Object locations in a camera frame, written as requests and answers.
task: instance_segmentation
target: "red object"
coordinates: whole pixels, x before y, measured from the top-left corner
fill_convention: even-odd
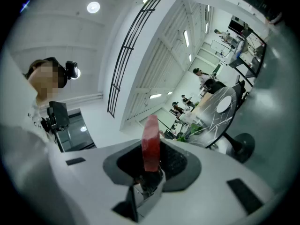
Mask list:
[[[147,172],[157,172],[160,160],[158,117],[150,115],[142,134],[142,157]]]

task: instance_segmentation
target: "window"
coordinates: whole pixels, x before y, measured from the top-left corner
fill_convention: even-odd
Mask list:
[[[58,135],[64,151],[77,151],[95,148],[95,144],[84,124],[81,113],[69,116],[68,129],[59,131]]]

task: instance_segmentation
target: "floor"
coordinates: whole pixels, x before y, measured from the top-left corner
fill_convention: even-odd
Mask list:
[[[284,22],[273,28],[259,76],[227,131],[254,137],[255,151],[244,165],[276,192],[288,188],[299,168],[299,48]]]

